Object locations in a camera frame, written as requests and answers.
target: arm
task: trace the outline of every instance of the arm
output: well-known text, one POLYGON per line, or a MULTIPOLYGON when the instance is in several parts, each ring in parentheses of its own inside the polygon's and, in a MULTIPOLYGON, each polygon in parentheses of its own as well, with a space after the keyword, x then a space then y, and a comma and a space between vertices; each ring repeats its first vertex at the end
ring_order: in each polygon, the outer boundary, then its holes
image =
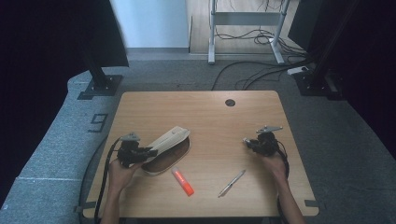
POLYGON ((143 163, 134 164, 130 168, 122 167, 119 160, 114 160, 108 168, 109 186, 105 210, 102 215, 102 224, 119 223, 120 219, 120 195, 122 190, 129 184, 134 172, 142 166, 143 163))
POLYGON ((272 157, 264 157, 258 153, 257 155, 274 177, 276 189, 279 194, 280 206, 286 220, 290 224, 305 224, 303 214, 291 194, 289 181, 286 178, 286 167, 280 155, 277 153, 272 157))

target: table top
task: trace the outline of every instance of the table top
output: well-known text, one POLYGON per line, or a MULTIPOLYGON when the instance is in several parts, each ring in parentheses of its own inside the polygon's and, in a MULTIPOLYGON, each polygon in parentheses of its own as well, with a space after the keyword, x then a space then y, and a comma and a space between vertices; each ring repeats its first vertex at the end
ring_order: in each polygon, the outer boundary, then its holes
MULTIPOLYGON (((190 197, 170 169, 150 176, 139 169, 121 194, 121 217, 274 217, 276 188, 271 175, 244 137, 257 138, 264 125, 282 126, 274 132, 287 150, 290 189, 304 216, 318 208, 306 206, 315 197, 295 145, 282 104, 275 91, 134 91, 120 100, 87 203, 96 202, 102 184, 106 154, 121 136, 135 132, 144 147, 175 126, 191 131, 191 148, 176 166, 194 189, 190 197), (234 106, 226 105, 234 100, 234 106), (231 190, 219 192, 242 170, 231 190)), ((111 160, 116 159, 113 153, 111 160)), ((102 200, 100 215, 106 202, 102 200)), ((93 217, 94 208, 84 209, 93 217)))

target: silver pen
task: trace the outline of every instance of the silver pen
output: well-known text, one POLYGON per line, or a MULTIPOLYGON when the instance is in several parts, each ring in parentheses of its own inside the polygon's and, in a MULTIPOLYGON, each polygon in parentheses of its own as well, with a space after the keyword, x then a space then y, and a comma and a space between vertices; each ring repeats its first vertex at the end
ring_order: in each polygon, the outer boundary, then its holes
POLYGON ((245 173, 245 171, 246 171, 246 170, 241 171, 241 173, 239 173, 239 175, 237 175, 237 176, 230 182, 230 184, 228 184, 228 185, 220 192, 218 198, 224 196, 224 195, 228 192, 228 190, 230 190, 230 188, 233 186, 233 184, 234 184, 239 178, 241 178, 241 176, 245 173))

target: highlighter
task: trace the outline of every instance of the highlighter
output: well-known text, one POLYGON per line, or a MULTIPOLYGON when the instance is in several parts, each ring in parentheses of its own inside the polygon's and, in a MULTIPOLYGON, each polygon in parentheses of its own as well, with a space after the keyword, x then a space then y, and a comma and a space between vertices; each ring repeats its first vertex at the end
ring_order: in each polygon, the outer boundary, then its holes
POLYGON ((180 184, 180 186, 184 189, 184 191, 187 193, 187 195, 190 197, 194 193, 194 190, 192 189, 189 182, 187 182, 186 178, 184 178, 183 174, 178 170, 178 168, 176 166, 174 168, 172 168, 172 174, 175 176, 175 179, 180 184))

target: white wall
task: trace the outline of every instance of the white wall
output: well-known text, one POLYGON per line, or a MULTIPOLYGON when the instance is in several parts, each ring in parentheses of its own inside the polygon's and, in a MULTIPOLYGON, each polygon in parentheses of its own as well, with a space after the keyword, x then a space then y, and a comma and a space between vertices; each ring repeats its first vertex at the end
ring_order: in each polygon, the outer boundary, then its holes
POLYGON ((125 48, 187 48, 186 0, 110 0, 125 48))

